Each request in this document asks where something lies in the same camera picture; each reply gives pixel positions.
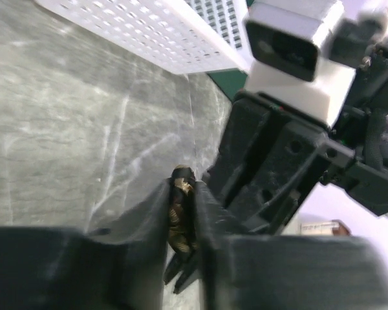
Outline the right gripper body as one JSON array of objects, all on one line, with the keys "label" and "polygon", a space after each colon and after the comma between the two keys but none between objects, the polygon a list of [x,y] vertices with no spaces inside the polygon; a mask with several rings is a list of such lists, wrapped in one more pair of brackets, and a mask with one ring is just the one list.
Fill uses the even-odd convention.
[{"label": "right gripper body", "polygon": [[249,230],[276,233],[317,183],[388,213],[388,42],[370,56],[333,126],[265,95],[237,95],[207,185]]}]

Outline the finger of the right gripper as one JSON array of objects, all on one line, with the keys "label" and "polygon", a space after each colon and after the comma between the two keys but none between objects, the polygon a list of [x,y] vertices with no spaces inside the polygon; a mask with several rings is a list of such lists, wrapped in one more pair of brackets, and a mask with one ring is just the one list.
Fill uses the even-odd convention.
[{"label": "finger of the right gripper", "polygon": [[185,260],[186,257],[183,254],[174,253],[164,271],[165,284],[170,283],[170,281],[172,281],[172,279],[174,279],[174,277],[176,277],[176,275],[181,272],[185,264]]},{"label": "finger of the right gripper", "polygon": [[197,254],[183,264],[180,277],[175,282],[174,294],[180,294],[199,278],[198,266],[199,256]]}]

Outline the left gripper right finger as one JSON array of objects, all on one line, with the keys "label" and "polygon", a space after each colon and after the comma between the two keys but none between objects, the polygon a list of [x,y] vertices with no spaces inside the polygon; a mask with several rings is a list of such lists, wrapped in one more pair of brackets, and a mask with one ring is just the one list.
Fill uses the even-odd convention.
[{"label": "left gripper right finger", "polygon": [[203,309],[388,309],[388,271],[365,239],[250,233],[195,191]]}]

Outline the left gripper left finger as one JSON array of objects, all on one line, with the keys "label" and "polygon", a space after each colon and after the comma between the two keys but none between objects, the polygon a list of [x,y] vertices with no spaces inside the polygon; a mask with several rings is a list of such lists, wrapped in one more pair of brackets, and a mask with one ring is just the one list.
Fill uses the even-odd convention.
[{"label": "left gripper left finger", "polygon": [[0,227],[0,309],[160,309],[169,182],[90,233]]}]

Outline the black gold floral tie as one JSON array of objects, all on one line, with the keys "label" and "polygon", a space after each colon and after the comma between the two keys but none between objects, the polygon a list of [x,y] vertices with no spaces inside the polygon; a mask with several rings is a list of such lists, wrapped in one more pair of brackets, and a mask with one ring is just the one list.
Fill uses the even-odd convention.
[{"label": "black gold floral tie", "polygon": [[170,178],[171,192],[168,209],[168,243],[182,262],[197,250],[195,229],[195,184],[193,170],[177,165]]}]

